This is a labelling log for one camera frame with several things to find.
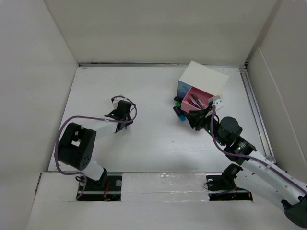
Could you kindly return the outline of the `blue cap black marker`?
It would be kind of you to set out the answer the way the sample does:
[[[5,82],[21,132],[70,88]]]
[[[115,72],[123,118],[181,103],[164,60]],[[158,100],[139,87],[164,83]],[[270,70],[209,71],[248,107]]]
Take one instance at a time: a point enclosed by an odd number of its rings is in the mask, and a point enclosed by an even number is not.
[[[178,106],[174,106],[173,110],[175,111],[176,115],[180,119],[181,122],[186,121],[185,112],[182,111]]]

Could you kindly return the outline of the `black refill pen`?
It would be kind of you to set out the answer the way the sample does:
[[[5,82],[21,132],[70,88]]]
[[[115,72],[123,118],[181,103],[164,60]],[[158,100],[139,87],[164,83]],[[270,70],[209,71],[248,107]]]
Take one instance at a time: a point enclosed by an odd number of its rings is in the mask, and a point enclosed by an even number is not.
[[[197,105],[201,108],[204,109],[204,104],[202,103],[202,101],[194,94],[191,94],[192,98],[194,99],[194,101],[197,103]]]

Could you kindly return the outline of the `pink drawer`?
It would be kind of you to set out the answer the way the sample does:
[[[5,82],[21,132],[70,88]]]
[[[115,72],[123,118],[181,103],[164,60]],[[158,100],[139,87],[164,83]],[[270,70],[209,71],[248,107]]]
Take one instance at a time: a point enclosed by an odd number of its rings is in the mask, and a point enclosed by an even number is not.
[[[188,93],[186,94],[185,98],[183,99],[183,101],[181,102],[181,110],[183,110],[184,112],[189,112],[190,110],[200,110],[201,108],[198,106],[194,107],[192,106],[187,99],[190,98],[196,105],[197,103],[194,101],[194,99],[192,98],[191,94],[196,95],[204,104],[204,107],[207,108],[208,107],[208,100],[209,98],[213,97],[213,95],[206,93],[204,91],[201,91],[197,88],[191,87],[190,90],[188,91]]]

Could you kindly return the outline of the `red clear pen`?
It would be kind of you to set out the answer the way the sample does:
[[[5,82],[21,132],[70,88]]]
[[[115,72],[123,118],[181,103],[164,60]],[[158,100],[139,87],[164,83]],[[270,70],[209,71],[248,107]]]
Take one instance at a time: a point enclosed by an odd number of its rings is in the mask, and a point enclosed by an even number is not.
[[[197,106],[190,98],[188,98],[187,101],[188,101],[192,106],[198,108],[198,106]]]

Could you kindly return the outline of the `pink cap black marker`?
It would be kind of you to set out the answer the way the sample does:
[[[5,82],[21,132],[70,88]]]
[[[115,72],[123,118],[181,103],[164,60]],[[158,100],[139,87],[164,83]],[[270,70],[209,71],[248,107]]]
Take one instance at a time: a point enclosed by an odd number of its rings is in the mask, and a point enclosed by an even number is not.
[[[182,99],[182,98],[179,98],[179,97],[177,97],[177,96],[176,96],[176,97],[174,97],[174,100],[175,100],[175,101],[177,101],[177,102],[182,102],[182,101],[183,101],[183,99]]]

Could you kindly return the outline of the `light blue drawer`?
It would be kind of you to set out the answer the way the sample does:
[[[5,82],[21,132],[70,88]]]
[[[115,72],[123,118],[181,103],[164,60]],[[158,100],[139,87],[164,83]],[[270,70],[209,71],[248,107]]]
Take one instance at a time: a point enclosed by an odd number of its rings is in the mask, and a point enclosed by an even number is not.
[[[191,88],[191,85],[179,80],[177,89],[181,92],[187,93]]]

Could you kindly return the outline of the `white drawer organizer cabinet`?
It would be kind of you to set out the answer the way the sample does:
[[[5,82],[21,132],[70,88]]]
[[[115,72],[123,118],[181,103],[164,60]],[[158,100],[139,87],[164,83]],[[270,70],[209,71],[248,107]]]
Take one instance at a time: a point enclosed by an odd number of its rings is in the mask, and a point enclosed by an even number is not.
[[[183,81],[191,85],[191,87],[217,96],[222,92],[228,78],[229,76],[226,74],[191,61],[179,81]]]

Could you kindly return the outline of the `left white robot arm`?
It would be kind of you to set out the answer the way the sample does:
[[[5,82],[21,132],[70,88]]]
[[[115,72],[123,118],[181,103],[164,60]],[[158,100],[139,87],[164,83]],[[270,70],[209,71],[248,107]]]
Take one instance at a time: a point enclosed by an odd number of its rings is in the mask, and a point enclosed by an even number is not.
[[[115,134],[133,123],[131,111],[136,105],[128,99],[114,100],[114,109],[104,117],[74,116],[64,122],[55,145],[55,161],[64,163],[90,180],[91,186],[102,190],[107,184],[107,170],[92,160],[95,142]]]

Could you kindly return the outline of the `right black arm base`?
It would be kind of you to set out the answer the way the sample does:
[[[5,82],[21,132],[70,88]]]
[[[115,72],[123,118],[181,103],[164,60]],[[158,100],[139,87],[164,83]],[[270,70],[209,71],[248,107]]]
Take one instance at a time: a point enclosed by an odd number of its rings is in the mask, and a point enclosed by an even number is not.
[[[252,193],[237,187],[234,179],[243,169],[230,164],[223,172],[206,173],[203,186],[208,191],[209,201],[253,201]]]

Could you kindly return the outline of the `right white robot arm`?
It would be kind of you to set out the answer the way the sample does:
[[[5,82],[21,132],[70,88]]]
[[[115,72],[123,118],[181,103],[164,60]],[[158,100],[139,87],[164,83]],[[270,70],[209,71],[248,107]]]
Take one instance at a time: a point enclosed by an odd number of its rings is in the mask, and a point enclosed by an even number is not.
[[[236,119],[215,118],[215,108],[185,114],[192,129],[204,129],[214,145],[232,163],[222,172],[223,190],[242,188],[266,199],[281,209],[295,225],[307,227],[307,185],[264,157],[241,137],[242,127]]]

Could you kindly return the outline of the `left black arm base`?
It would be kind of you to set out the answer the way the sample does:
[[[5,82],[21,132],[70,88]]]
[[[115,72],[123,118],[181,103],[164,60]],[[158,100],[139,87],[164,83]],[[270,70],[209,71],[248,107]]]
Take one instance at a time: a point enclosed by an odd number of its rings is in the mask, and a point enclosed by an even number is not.
[[[94,181],[84,176],[76,176],[76,181],[79,183],[76,199],[78,201],[120,201],[122,187],[122,173],[103,174],[103,178],[99,181]]]

